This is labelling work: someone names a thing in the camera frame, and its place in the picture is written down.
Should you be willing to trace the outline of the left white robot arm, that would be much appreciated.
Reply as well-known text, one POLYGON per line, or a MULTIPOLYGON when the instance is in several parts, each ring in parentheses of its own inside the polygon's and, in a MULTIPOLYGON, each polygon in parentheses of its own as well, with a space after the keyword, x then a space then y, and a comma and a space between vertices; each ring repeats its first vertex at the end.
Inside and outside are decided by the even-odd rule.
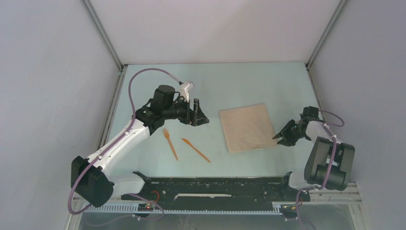
POLYGON ((178 90, 168 85, 155 89, 153 98, 135 111, 129 123, 111 141, 87 158, 77 156, 71 163, 72 192, 83 197, 89 205, 101 207, 114 195, 133 193, 139 199, 151 195, 148 178, 140 172, 113 178, 115 165, 136 145, 162 127, 166 120, 197 127, 209 123, 197 98, 190 108, 190 81, 180 84, 178 90))

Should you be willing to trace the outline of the corner aluminium post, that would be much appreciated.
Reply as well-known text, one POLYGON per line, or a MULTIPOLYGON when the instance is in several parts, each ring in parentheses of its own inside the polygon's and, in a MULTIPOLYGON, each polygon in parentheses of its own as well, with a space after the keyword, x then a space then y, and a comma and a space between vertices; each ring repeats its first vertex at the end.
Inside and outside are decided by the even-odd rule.
POLYGON ((115 65, 119 69, 119 71, 122 71, 124 68, 124 64, 120 60, 115 48, 113 47, 113 44, 102 24, 101 19, 99 18, 92 2, 90 0, 80 0, 84 10, 89 16, 90 21, 92 22, 93 26, 96 29, 96 32, 98 33, 99 37, 101 38, 103 44, 107 48, 111 58, 113 59, 115 65))
POLYGON ((344 12, 347 4, 350 2, 350 0, 340 0, 338 5, 336 6, 331 18, 329 19, 324 31, 322 32, 320 39, 318 40, 315 48, 313 49, 308 61, 306 62, 305 66, 307 70, 310 70, 314 61, 316 60, 320 50, 322 49, 324 43, 330 36, 330 34, 333 31, 334 26, 336 23, 339 21, 339 18, 341 14, 344 12))

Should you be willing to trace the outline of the orange plastic fork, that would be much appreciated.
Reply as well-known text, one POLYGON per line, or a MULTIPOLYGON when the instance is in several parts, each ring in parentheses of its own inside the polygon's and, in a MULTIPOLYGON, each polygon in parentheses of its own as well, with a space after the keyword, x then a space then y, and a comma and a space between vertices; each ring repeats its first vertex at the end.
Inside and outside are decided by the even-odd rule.
POLYGON ((171 142, 169 132, 168 132, 168 130, 167 130, 166 128, 163 129, 163 134, 164 134, 165 139, 168 141, 168 144, 169 144, 169 146, 170 146, 170 148, 171 148, 171 151, 172 151, 172 153, 173 153, 173 155, 174 155, 176 161, 178 161, 179 158, 178 158, 177 153, 176 153, 176 151, 175 151, 175 149, 174 149, 174 146, 173 146, 173 144, 172 144, 172 142, 171 142))

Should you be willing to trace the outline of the beige cloth napkin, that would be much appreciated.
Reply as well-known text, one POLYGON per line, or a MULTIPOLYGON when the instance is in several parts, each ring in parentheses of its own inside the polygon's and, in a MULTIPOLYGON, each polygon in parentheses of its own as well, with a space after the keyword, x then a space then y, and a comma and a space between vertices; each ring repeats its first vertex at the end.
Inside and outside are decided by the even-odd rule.
POLYGON ((229 153, 277 145, 276 135, 264 103, 219 112, 229 153))

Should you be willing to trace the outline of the orange plastic knife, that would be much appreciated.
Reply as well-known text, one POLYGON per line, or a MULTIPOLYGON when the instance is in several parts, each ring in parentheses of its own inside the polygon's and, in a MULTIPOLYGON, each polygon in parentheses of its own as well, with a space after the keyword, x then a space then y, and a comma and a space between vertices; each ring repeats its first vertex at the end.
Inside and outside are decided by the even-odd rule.
POLYGON ((189 145, 195 152, 197 152, 207 162, 211 162, 202 152, 200 152, 194 145, 192 145, 189 140, 187 140, 186 138, 181 138, 181 140, 183 140, 187 145, 189 145))

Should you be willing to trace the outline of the right corner aluminium post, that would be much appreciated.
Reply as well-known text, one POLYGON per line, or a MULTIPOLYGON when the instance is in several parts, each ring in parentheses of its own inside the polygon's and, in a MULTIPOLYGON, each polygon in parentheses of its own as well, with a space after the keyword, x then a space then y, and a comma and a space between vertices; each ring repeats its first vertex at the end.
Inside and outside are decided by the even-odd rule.
POLYGON ((314 61, 316 60, 320 50, 322 49, 324 43, 330 36, 330 34, 333 31, 334 26, 336 23, 339 21, 339 18, 341 14, 344 12, 347 4, 350 2, 350 0, 340 0, 338 5, 336 6, 331 18, 329 19, 324 31, 322 32, 320 39, 318 40, 315 48, 313 49, 308 61, 306 62, 305 66, 307 70, 310 70, 314 61))

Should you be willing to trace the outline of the left corner aluminium post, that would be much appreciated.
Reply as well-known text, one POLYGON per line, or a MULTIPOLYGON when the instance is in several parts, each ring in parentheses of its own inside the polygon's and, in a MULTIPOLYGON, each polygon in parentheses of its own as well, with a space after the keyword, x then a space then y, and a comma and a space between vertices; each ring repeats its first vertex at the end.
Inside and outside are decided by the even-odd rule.
POLYGON ((119 69, 119 71, 122 71, 124 68, 124 64, 120 60, 115 48, 113 47, 113 44, 102 24, 101 19, 99 18, 92 2, 90 0, 80 0, 84 10, 89 16, 90 21, 92 22, 93 26, 96 29, 96 32, 98 33, 99 37, 101 38, 103 44, 107 48, 111 58, 113 59, 115 65, 119 69))

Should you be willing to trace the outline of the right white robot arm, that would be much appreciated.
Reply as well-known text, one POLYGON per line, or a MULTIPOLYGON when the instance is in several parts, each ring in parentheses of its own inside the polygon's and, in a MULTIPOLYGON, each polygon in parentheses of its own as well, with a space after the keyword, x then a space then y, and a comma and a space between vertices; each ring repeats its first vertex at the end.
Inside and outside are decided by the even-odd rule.
POLYGON ((302 138, 313 143, 304 170, 287 173, 287 182, 279 186, 279 196, 284 200, 293 199, 299 189, 343 191, 348 186, 355 148, 339 140, 330 130, 330 123, 319 118, 319 113, 316 107, 305 107, 299 121, 288 121, 273 137, 279 145, 287 147, 302 138))

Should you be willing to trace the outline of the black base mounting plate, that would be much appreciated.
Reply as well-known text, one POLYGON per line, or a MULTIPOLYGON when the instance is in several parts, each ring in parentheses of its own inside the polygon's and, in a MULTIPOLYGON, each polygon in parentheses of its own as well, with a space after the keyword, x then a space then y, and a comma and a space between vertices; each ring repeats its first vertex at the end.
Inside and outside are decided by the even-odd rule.
POLYGON ((287 177, 147 177, 138 196, 156 201, 165 212, 271 212, 273 203, 309 202, 287 177))

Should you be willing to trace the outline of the aluminium frame rail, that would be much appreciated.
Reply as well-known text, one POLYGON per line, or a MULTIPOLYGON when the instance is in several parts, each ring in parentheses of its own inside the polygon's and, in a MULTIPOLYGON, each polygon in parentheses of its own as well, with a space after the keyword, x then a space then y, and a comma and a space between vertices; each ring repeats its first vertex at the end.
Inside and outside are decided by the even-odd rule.
POLYGON ((238 182, 232 184, 227 181, 225 184, 202 183, 174 183, 153 182, 139 195, 121 195, 111 197, 108 202, 135 202, 140 198, 149 201, 157 201, 164 205, 184 205, 188 200, 192 202, 213 201, 215 203, 254 203, 263 204, 290 204, 296 200, 300 202, 315 202, 319 204, 329 203, 358 203, 361 197, 354 183, 351 183, 345 190, 311 190, 299 192, 281 183, 274 182, 238 182))

